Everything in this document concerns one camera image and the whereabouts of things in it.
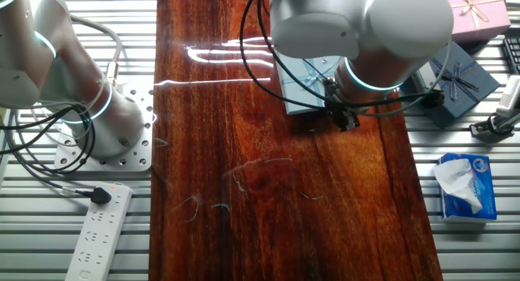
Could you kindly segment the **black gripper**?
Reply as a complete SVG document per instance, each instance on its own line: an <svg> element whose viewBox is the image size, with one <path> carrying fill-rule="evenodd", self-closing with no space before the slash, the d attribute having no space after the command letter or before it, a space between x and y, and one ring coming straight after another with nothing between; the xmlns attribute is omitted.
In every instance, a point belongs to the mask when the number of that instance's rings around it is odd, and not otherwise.
<svg viewBox="0 0 520 281"><path fill-rule="evenodd" d="M325 85L325 108L329 118L340 118L339 126L342 132L355 129L360 126L358 116L354 114L347 106L336 97L337 87L334 85Z"/></svg>

